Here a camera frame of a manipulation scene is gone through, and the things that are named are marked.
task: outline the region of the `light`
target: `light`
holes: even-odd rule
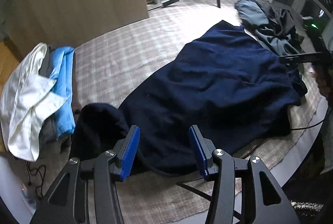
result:
[[[324,11],[320,10],[320,12],[319,12],[319,18],[323,17],[323,15],[324,15]]]

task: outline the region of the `yellow wooden surface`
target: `yellow wooden surface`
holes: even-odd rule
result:
[[[149,17],[146,0],[7,0],[2,10],[22,56],[39,42],[77,47]]]
[[[19,65],[19,61],[14,57],[10,50],[0,42],[0,95],[2,93],[2,88],[11,75],[11,73]],[[6,148],[2,140],[2,135],[0,135],[0,152],[5,152]]]

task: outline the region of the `dark blue garment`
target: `dark blue garment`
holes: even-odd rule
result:
[[[287,107],[299,105],[286,67],[243,27],[225,21],[184,46],[120,105],[140,127],[139,159],[161,175],[196,170],[189,127],[232,154],[257,138],[290,133]]]

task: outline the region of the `wooden floor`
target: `wooden floor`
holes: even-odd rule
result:
[[[0,42],[0,96],[2,88],[9,78],[10,74],[19,65],[19,61],[14,57],[13,53]],[[0,152],[5,152],[6,148],[2,141],[2,135],[0,134]]]

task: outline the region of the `crumpled gray clothing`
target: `crumpled gray clothing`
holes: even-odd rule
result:
[[[275,54],[302,53],[302,38],[296,33],[294,21],[286,9],[273,11],[270,6],[259,6],[255,0],[240,0],[235,9],[246,29],[251,31],[262,47]]]

